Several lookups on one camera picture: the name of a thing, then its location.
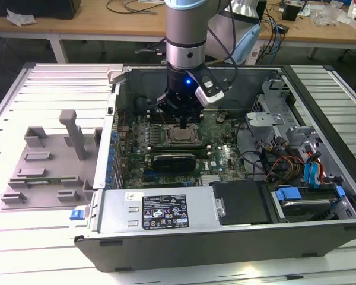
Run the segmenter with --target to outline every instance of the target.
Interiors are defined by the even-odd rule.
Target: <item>blue tab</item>
[[[345,192],[342,186],[336,186],[336,191],[338,192],[340,198],[345,196]]]
[[[72,210],[70,220],[77,221],[77,220],[84,220],[84,210]]]
[[[302,199],[297,187],[282,187],[275,191],[279,201]]]
[[[310,179],[309,184],[313,185],[315,188],[319,188],[319,185],[316,183],[316,173],[318,171],[318,164],[313,163],[311,172],[310,172]]]
[[[311,166],[310,161],[306,162],[306,165],[304,166],[303,178],[306,182],[309,181],[310,166]]]

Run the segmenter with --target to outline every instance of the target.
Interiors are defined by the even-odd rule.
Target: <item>paper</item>
[[[352,18],[349,18],[346,12],[341,12],[340,15],[336,18],[338,22],[345,23],[347,25],[350,24]]]
[[[7,13],[7,20],[19,27],[21,27],[22,25],[34,24],[37,22],[33,15],[19,15],[11,12],[8,9]]]

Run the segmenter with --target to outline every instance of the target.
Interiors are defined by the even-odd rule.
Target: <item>black box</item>
[[[287,21],[295,21],[298,13],[301,11],[302,5],[299,2],[286,2],[282,19]]]
[[[81,0],[0,0],[0,17],[7,15],[7,8],[16,14],[73,19]]]

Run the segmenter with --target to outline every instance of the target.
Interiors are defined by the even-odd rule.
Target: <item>black plastic cover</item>
[[[215,199],[221,199],[225,216],[220,224],[268,224],[272,223],[261,184],[253,180],[234,180],[213,184]]]

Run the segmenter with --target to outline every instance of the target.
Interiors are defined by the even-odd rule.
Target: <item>blue latch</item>
[[[336,191],[338,192],[340,198],[342,198],[343,196],[345,196],[345,192],[342,186],[336,186]]]
[[[71,221],[78,221],[84,220],[84,210],[72,210],[70,220]]]
[[[302,199],[297,187],[282,187],[275,191],[279,201]]]

